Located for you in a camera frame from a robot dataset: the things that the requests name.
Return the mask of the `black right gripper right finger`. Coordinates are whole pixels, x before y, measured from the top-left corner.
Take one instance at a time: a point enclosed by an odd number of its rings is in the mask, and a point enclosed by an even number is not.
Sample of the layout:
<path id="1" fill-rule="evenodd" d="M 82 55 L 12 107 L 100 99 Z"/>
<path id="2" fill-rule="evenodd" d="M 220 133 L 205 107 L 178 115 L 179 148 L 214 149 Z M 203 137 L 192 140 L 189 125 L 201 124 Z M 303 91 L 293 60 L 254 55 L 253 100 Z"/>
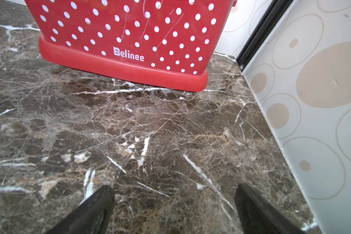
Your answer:
<path id="1" fill-rule="evenodd" d="M 303 234 L 255 189 L 240 183 L 235 204 L 245 234 Z"/>

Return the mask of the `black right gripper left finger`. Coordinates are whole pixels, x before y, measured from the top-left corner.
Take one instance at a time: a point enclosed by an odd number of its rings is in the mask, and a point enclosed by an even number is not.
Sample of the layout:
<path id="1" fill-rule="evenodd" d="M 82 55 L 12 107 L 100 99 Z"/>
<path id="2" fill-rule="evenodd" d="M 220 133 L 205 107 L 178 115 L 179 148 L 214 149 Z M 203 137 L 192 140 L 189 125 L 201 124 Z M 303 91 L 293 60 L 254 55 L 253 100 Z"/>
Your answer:
<path id="1" fill-rule="evenodd" d="M 48 234 L 105 234 L 114 208 L 114 190 L 101 186 Z"/>

